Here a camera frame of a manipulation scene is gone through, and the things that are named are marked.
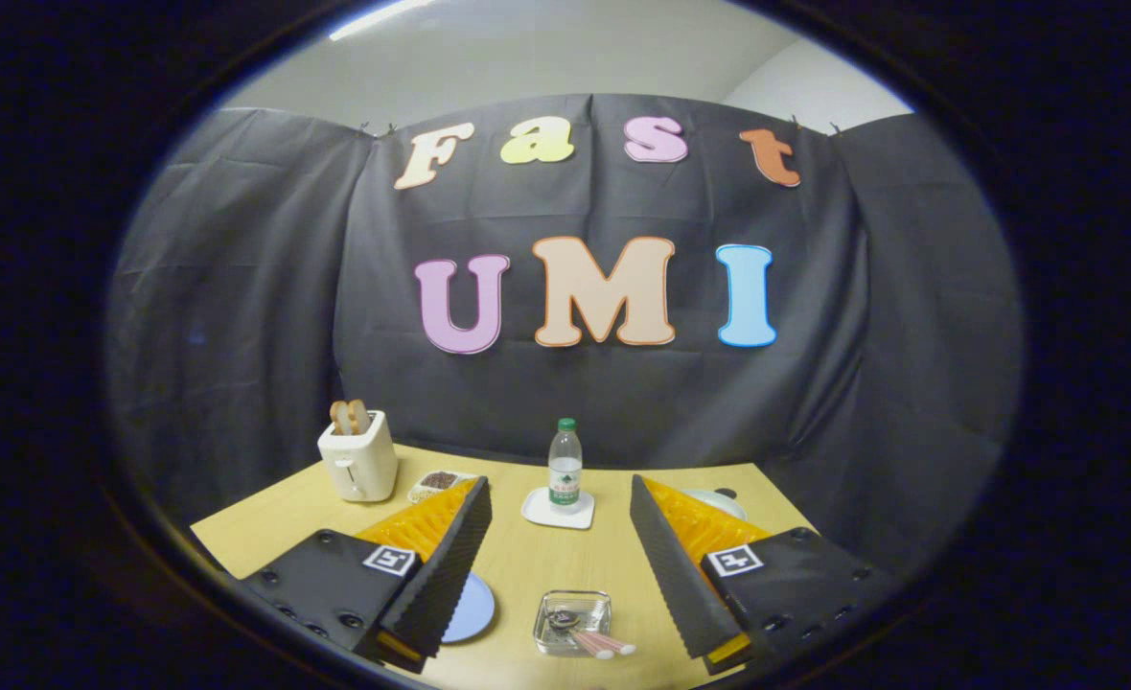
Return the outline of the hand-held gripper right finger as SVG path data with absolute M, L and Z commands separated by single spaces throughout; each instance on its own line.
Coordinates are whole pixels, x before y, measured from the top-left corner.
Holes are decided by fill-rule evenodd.
M 815 531 L 769 533 L 644 475 L 630 516 L 685 650 L 711 674 L 785 667 L 858 629 L 899 585 Z

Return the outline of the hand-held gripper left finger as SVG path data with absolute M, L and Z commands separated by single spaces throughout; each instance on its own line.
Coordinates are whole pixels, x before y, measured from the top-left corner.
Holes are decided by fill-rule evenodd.
M 316 531 L 242 584 L 351 654 L 421 673 L 442 646 L 492 515 L 487 477 L 466 477 L 354 536 Z

